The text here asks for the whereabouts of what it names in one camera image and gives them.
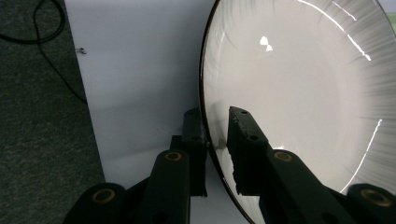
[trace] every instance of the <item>gray carpet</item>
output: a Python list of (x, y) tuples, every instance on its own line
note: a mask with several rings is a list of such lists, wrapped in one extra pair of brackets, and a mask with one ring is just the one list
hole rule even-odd
[[(0, 34), (35, 38), (38, 0), (0, 0)], [(47, 1), (43, 35), (59, 22)], [(68, 22), (43, 50), (84, 96)], [(37, 46), (0, 40), (0, 223), (62, 223), (87, 188), (104, 182), (88, 107), (53, 72)]]

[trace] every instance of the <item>white backdrop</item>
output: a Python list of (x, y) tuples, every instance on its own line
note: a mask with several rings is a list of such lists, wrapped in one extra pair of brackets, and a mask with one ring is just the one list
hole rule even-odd
[[(105, 178), (129, 188), (198, 106), (199, 58), (214, 0), (65, 0)], [(396, 11), (395, 0), (383, 0)], [(208, 159), (191, 223), (246, 223)]]

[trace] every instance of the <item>floor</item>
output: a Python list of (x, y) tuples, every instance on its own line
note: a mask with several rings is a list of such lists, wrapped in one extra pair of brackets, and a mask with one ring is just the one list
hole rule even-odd
[[(0, 34), (34, 39), (38, 3), (0, 0)], [(45, 1), (37, 20), (40, 33), (51, 34), (59, 23), (56, 7)], [(85, 97), (67, 20), (43, 50)], [(62, 223), (80, 194), (101, 182), (87, 105), (66, 88), (37, 45), (0, 39), (0, 223)]]

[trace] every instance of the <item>black cable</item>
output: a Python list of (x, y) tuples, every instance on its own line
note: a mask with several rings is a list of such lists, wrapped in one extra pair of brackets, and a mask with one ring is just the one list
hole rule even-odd
[(36, 35), (36, 39), (32, 39), (32, 40), (23, 40), (23, 39), (16, 39), (10, 36), (6, 36), (6, 35), (1, 35), (0, 34), (0, 38), (4, 39), (6, 41), (9, 42), (13, 42), (13, 43), (17, 43), (17, 44), (23, 44), (23, 45), (37, 45), (38, 50), (40, 51), (41, 55), (43, 55), (44, 59), (47, 61), (47, 63), (49, 64), (49, 66), (55, 71), (55, 73), (58, 75), (58, 77), (64, 82), (64, 84), (66, 85), (67, 89), (69, 89), (82, 103), (84, 104), (88, 104), (87, 100), (82, 98), (81, 96), (79, 96), (74, 90), (73, 88), (69, 85), (69, 83), (66, 81), (66, 79), (62, 76), (62, 74), (59, 72), (59, 70), (55, 67), (55, 65), (52, 63), (52, 61), (50, 60), (50, 58), (45, 54), (44, 50), (42, 49), (42, 44), (51, 41), (52, 39), (54, 39), (55, 37), (57, 37), (62, 30), (64, 29), (64, 25), (65, 25), (65, 15), (64, 15), (64, 10), (62, 9), (61, 5), (56, 1), (56, 0), (50, 0), (51, 3), (53, 5), (55, 5), (58, 9), (59, 15), (61, 17), (61, 21), (60, 24), (57, 28), (57, 30), (52, 33), (51, 35), (48, 35), (44, 38), (41, 38), (40, 36), (40, 31), (38, 29), (38, 25), (37, 25), (37, 21), (36, 21), (36, 14), (37, 11), (42, 7), (42, 5), (44, 4), (45, 0), (41, 0), (41, 2), (37, 5), (37, 7), (35, 8), (35, 11), (33, 13), (33, 23), (35, 24), (35, 35)]

